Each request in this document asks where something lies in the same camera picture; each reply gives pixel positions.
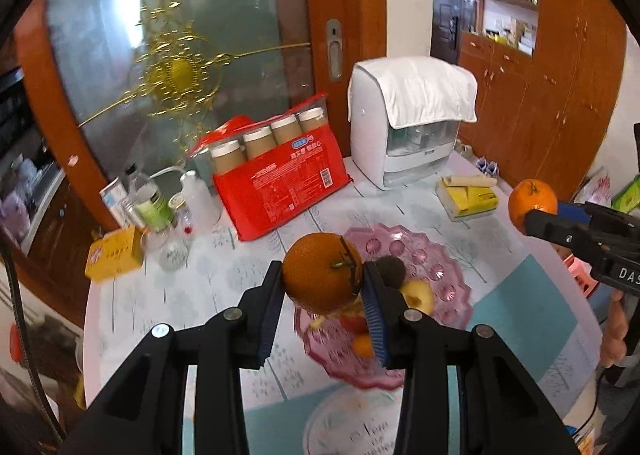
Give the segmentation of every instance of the cabinet door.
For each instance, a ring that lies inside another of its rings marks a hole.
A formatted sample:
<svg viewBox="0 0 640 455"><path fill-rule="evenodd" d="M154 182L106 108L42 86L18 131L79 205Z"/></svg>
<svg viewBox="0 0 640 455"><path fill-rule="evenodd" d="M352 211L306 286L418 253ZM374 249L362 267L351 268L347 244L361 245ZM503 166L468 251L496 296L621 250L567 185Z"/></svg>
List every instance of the cabinet door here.
<svg viewBox="0 0 640 455"><path fill-rule="evenodd" d="M478 81L478 94L476 95L476 118L480 121L480 114L482 109L482 101L484 100L484 93L486 91L486 82L489 76L490 62L479 56L473 56L467 53L460 53L458 65L464 67L470 71ZM459 136L462 141L469 143L473 146L474 138L476 136L476 128L478 123L461 123Z"/></svg>
<svg viewBox="0 0 640 455"><path fill-rule="evenodd" d="M580 57L560 130L539 177L569 200L602 144L618 98L626 28L609 0L584 0Z"/></svg>
<svg viewBox="0 0 640 455"><path fill-rule="evenodd" d="M580 51L582 0L540 0L533 65L568 89Z"/></svg>
<svg viewBox="0 0 640 455"><path fill-rule="evenodd" d="M558 200L567 202L589 170L609 120L573 107L562 117L560 132L537 177L547 182Z"/></svg>
<svg viewBox="0 0 640 455"><path fill-rule="evenodd" d="M618 99L626 55L626 25L610 0L584 0L580 58L568 106L606 120Z"/></svg>
<svg viewBox="0 0 640 455"><path fill-rule="evenodd" d="M568 95L567 87L551 83L534 67L509 143L510 153L500 164L500 174L512 186L537 175L560 128Z"/></svg>
<svg viewBox="0 0 640 455"><path fill-rule="evenodd" d="M83 317L90 281L84 276L89 247L98 231L95 219L65 179L34 236L28 258L55 283L54 291Z"/></svg>
<svg viewBox="0 0 640 455"><path fill-rule="evenodd" d="M520 111L527 77L493 63L476 128L474 152L487 161L504 162L509 155L509 140Z"/></svg>

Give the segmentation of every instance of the bottled drink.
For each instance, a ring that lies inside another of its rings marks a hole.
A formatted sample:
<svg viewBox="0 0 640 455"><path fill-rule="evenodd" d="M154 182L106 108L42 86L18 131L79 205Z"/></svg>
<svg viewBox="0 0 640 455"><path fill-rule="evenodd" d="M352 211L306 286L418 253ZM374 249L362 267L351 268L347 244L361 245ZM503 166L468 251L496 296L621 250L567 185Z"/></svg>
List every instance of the bottled drink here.
<svg viewBox="0 0 640 455"><path fill-rule="evenodd" d="M193 170L180 177L182 182L182 196L187 202L187 207L191 212L194 231L198 235L203 235L213 231L220 220L222 213L211 194L207 184L196 176Z"/></svg>
<svg viewBox="0 0 640 455"><path fill-rule="evenodd" d="M160 231L172 222L172 213L167 200L158 185L140 172L135 164L126 170L129 176L129 195L133 197L133 206L146 223L154 231Z"/></svg>

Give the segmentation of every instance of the yellow apple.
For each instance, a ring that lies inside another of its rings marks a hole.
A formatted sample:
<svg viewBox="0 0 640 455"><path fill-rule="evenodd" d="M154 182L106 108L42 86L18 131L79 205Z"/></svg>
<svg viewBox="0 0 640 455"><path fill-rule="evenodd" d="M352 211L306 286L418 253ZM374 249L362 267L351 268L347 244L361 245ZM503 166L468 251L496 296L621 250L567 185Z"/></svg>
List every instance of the yellow apple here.
<svg viewBox="0 0 640 455"><path fill-rule="evenodd" d="M422 311L426 315L433 312L433 291L423 280L409 280L400 288L404 301L411 309Z"/></svg>

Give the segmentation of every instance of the white towel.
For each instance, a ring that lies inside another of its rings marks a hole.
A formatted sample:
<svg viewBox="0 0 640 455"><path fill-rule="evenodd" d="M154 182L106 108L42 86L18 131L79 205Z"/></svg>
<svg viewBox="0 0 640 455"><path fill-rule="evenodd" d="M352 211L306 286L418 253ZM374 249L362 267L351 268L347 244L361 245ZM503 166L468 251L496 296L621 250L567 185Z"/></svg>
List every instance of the white towel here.
<svg viewBox="0 0 640 455"><path fill-rule="evenodd" d="M361 61L354 65L354 73L358 68L380 86L393 128L449 120L476 121L478 83L462 67L430 56L406 56ZM348 100L351 121L351 82Z"/></svg>

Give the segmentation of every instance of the dining table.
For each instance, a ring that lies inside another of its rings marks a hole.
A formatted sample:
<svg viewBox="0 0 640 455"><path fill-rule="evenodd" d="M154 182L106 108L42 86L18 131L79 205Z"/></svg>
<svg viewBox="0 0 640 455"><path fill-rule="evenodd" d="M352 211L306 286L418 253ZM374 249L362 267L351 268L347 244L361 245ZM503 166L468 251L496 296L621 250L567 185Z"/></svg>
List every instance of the dining table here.
<svg viewBox="0 0 640 455"><path fill-rule="evenodd" d="M215 230L196 238L186 264L164 272L154 261L117 278L92 281L83 340L84 388L90 405L112 374L159 323L175 329L204 324L261 284L271 260L282 260L302 236L351 228L404 226L441 244L470 288L466 329L490 325L564 417L598 363L601 330L586 298L554 249L511 224L508 193L494 188L491 214L452 222L436 196L443 175L473 175L453 152L437 175L379 190L344 160L347 186L260 239L242 242L226 212ZM393 453L402 387L362 390L331 377L305 351L285 297L270 357L258 371L241 369L242 403L252 455ZM459 451L456 372L449 369L450 453ZM183 453L193 453L195 367L184 405Z"/></svg>

